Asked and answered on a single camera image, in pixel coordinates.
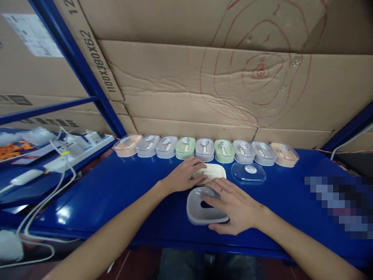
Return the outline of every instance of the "left hand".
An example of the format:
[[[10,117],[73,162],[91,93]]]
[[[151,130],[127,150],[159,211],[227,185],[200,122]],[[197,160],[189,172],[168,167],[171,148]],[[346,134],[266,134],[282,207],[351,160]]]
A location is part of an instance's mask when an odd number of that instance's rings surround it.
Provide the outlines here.
[[[160,181],[168,194],[185,191],[207,179],[207,175],[193,179],[193,174],[201,168],[207,168],[202,159],[190,157],[179,164],[165,179]]]

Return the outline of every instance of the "green container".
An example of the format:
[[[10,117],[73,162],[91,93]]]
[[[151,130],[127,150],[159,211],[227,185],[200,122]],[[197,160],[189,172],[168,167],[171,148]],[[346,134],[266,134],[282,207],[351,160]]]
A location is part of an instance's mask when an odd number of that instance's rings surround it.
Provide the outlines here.
[[[183,137],[179,139],[176,145],[176,157],[178,159],[187,159],[194,156],[195,139],[193,137]]]
[[[231,163],[234,160],[234,148],[229,140],[215,141],[215,157],[220,163]]]

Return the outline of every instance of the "right hand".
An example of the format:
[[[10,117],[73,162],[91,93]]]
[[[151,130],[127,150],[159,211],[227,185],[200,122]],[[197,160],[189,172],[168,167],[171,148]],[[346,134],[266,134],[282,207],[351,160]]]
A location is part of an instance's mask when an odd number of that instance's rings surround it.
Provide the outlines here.
[[[265,206],[254,200],[242,189],[225,178],[217,178],[206,184],[220,194],[220,200],[204,196],[203,200],[229,216],[227,224],[210,224],[209,229],[219,234],[237,235],[249,228],[257,228],[263,219]]]

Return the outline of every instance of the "forearm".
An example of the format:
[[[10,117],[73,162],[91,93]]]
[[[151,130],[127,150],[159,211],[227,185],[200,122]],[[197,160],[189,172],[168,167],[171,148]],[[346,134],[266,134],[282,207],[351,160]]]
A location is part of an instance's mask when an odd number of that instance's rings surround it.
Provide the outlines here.
[[[355,267],[268,208],[258,229],[276,241],[313,280],[364,279]]]
[[[64,259],[45,280],[96,279],[123,252],[146,218],[167,195],[158,182]]]

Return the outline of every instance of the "pixelated area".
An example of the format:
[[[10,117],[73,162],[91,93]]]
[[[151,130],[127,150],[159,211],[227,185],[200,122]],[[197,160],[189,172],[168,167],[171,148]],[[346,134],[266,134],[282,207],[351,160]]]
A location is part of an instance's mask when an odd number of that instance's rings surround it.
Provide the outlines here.
[[[328,216],[351,239],[373,239],[373,177],[305,177]]]

